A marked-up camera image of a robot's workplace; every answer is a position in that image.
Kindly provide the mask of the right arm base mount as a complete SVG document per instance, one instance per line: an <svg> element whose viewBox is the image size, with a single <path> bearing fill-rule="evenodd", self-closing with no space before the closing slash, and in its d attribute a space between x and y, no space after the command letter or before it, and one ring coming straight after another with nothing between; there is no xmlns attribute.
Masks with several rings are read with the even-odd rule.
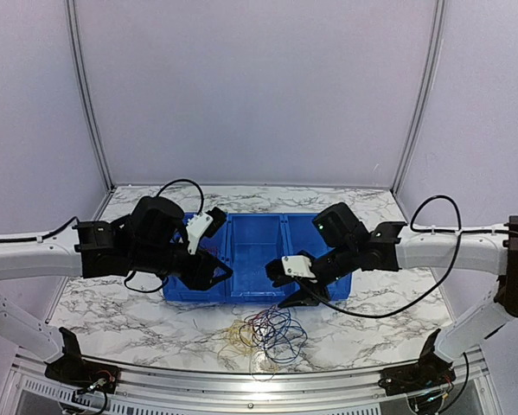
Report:
<svg viewBox="0 0 518 415"><path fill-rule="evenodd" d="M441 329L437 329L427 337L419 358L414 363L381 370L378 387L387 396L414 393L449 384L456 379L452 364L435 354L435 341L440 332Z"/></svg>

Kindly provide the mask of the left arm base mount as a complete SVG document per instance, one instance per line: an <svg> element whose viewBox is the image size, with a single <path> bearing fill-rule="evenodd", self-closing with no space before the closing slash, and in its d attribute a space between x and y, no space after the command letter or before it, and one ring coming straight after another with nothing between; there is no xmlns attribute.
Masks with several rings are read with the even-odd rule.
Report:
<svg viewBox="0 0 518 415"><path fill-rule="evenodd" d="M102 388L106 393L114 393L118 383L120 369L117 366L82 357L76 334L65 328L58 328L62 346L59 357L46 363L45 376L70 386L90 390L90 386Z"/></svg>

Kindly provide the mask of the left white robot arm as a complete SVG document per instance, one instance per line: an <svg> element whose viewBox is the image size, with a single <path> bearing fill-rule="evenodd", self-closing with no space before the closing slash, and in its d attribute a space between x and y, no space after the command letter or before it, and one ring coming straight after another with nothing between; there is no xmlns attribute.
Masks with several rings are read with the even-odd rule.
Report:
<svg viewBox="0 0 518 415"><path fill-rule="evenodd" d="M222 259L203 248L224 226L215 207L185 218L182 208L161 196L141 198L130 214L112 222L71 219L49 233L0 238L0 281L63 276L128 278L153 274L179 279L191 291L208 291L233 275ZM50 326L6 300L0 292L0 337L38 356L74 385L91 377L76 335Z"/></svg>

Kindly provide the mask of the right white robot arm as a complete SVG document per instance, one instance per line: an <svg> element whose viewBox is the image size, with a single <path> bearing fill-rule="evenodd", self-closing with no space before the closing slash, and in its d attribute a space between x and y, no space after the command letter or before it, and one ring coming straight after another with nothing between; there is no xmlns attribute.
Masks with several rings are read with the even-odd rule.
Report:
<svg viewBox="0 0 518 415"><path fill-rule="evenodd" d="M481 271L497 277L496 286L450 326L425 342L410 379L428 387L469 348L518 319L518 216L488 227L422 227L385 221L369 231L343 202L325 208L312 221L329 247L314 257L305 251L274 259L265 267L273 286L296 283L300 289L280 305L329 304L327 287L353 271L444 268Z"/></svg>

